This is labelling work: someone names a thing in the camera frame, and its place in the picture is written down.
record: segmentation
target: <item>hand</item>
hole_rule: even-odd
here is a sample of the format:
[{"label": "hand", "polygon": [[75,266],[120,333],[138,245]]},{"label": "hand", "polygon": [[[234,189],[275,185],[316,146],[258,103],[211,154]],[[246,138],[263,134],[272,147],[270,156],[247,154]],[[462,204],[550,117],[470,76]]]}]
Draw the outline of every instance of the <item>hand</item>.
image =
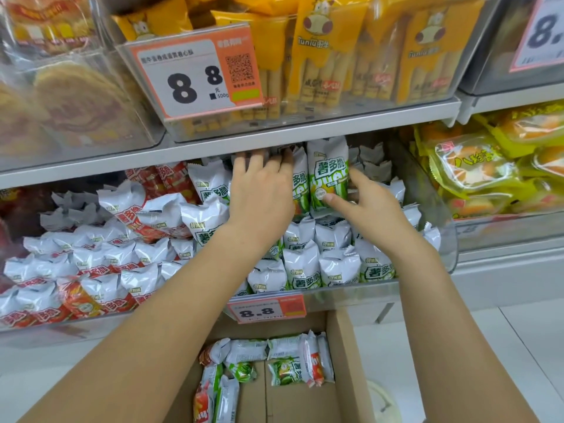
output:
[{"label": "hand", "polygon": [[391,256],[401,253],[402,247],[413,237],[420,237],[389,190],[354,168],[349,175],[358,188],[358,205],[336,194],[326,194],[323,200],[341,213],[367,241]]},{"label": "hand", "polygon": [[233,163],[227,224],[239,237],[252,241],[262,257],[286,231],[294,216],[292,152],[273,156],[264,164],[266,150],[255,150],[245,168],[244,155]]}]

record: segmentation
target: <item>orange price tag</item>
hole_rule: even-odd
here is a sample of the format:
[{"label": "orange price tag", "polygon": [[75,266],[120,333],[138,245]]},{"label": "orange price tag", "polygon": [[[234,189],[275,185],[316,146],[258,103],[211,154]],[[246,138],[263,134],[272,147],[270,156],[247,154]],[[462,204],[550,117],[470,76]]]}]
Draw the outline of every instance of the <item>orange price tag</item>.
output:
[{"label": "orange price tag", "polygon": [[128,46],[165,120],[262,106],[247,23]]},{"label": "orange price tag", "polygon": [[293,319],[306,316],[302,294],[272,298],[250,298],[228,303],[231,313],[240,324],[273,319]]}]

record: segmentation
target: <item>cardboard box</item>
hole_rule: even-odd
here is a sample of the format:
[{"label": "cardboard box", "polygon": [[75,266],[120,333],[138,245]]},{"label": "cardboard box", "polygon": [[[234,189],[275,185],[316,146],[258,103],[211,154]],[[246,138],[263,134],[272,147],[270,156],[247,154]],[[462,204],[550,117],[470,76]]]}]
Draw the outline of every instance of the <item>cardboard box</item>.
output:
[{"label": "cardboard box", "polygon": [[[241,384],[236,423],[376,423],[353,327],[346,310],[312,313],[303,319],[238,325],[222,315],[207,342],[220,338],[271,338],[327,332],[335,384],[271,386],[267,362],[255,362],[258,378]],[[192,421],[192,400],[202,375],[195,362],[164,423]]]}]

